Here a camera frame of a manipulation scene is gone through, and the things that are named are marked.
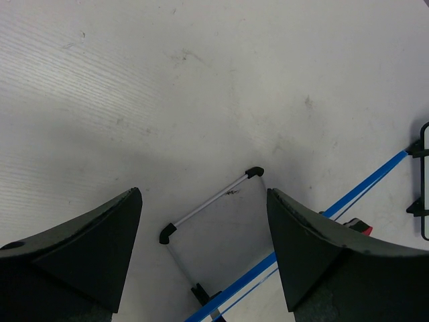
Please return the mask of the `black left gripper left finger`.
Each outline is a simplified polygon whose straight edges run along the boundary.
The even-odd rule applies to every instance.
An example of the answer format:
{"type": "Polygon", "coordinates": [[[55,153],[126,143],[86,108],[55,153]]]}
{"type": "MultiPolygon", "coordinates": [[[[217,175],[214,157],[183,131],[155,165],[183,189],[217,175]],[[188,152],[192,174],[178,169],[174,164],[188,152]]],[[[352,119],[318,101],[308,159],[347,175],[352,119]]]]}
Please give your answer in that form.
{"type": "Polygon", "coordinates": [[[2,321],[111,321],[118,312],[143,201],[132,188],[1,247],[2,321]]]}

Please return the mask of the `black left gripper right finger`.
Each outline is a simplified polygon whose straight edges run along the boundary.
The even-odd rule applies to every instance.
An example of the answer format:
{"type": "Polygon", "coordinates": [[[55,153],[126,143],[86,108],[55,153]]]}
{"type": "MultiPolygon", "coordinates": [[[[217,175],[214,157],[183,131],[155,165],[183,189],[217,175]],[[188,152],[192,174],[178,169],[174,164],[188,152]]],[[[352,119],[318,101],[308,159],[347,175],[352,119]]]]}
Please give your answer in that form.
{"type": "Polygon", "coordinates": [[[369,237],[278,189],[267,218],[297,321],[427,321],[428,252],[369,237]]]}

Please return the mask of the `blue framed whiteboard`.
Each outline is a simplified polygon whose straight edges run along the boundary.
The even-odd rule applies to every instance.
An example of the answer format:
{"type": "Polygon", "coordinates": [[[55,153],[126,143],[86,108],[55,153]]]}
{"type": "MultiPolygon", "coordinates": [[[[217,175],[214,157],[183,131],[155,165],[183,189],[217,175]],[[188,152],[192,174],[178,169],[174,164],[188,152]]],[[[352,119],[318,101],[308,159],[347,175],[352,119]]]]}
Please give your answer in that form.
{"type": "MultiPolygon", "coordinates": [[[[343,215],[352,205],[354,205],[361,197],[363,197],[370,189],[372,189],[382,178],[384,178],[393,168],[395,168],[406,156],[407,152],[398,152],[394,157],[388,160],[375,172],[369,175],[355,188],[349,191],[339,201],[335,202],[325,212],[324,216],[336,220],[343,215]]],[[[226,316],[234,306],[242,301],[247,295],[251,294],[258,286],[263,284],[274,274],[279,272],[277,258],[274,253],[271,253],[242,277],[238,278],[230,286],[228,286],[220,295],[216,296],[208,304],[203,306],[193,315],[189,316],[185,322],[208,321],[210,314],[217,309],[219,315],[212,318],[213,321],[220,321],[226,316]]]]}

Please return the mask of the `red whiteboard eraser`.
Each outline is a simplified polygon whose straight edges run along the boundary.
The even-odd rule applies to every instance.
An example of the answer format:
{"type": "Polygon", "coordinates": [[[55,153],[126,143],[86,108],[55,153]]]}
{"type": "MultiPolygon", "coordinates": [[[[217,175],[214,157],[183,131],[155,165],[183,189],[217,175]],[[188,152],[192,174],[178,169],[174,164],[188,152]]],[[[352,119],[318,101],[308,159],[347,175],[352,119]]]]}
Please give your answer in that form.
{"type": "Polygon", "coordinates": [[[373,228],[370,225],[367,225],[364,221],[358,218],[353,218],[343,225],[366,236],[370,236],[373,231],[373,228]]]}

